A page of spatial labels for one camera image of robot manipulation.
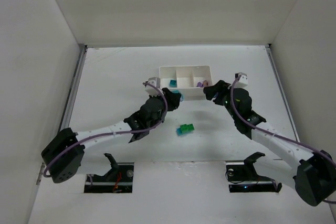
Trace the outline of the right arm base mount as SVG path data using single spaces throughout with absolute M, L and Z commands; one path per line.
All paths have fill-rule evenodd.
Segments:
M 279 193 L 282 183 L 257 174 L 254 164 L 265 154 L 255 152 L 243 161 L 226 163 L 225 177 L 230 193 Z

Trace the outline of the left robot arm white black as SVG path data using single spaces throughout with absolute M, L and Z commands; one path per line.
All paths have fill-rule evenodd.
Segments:
M 86 132 L 62 129 L 41 153 L 46 165 L 43 176 L 55 184 L 75 174 L 112 177 L 117 172 L 112 147 L 146 137 L 163 123 L 168 112 L 179 107 L 180 93 L 168 88 L 157 89 L 157 92 L 138 111 L 116 124 Z

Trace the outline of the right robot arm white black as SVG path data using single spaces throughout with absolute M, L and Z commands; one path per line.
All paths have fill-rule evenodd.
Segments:
M 272 161 L 264 153 L 253 153 L 244 159 L 251 170 L 250 177 L 261 175 L 277 180 L 294 189 L 311 206 L 325 202 L 335 192 L 335 161 L 323 150 L 280 135 L 252 109 L 252 99 L 245 90 L 247 85 L 247 77 L 238 73 L 232 84 L 219 80 L 204 87 L 203 92 L 207 100 L 226 108 L 242 135 L 280 158 Z

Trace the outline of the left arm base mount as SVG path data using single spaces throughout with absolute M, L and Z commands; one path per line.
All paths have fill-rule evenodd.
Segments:
M 129 194 L 133 191 L 134 163 L 118 163 L 115 158 L 104 153 L 109 160 L 109 170 L 102 176 L 86 175 L 84 193 L 86 194 Z

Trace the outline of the small teal lego brick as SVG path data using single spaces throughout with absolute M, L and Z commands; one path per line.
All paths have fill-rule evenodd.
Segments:
M 177 87 L 177 80 L 170 80 L 169 87 L 176 88 Z

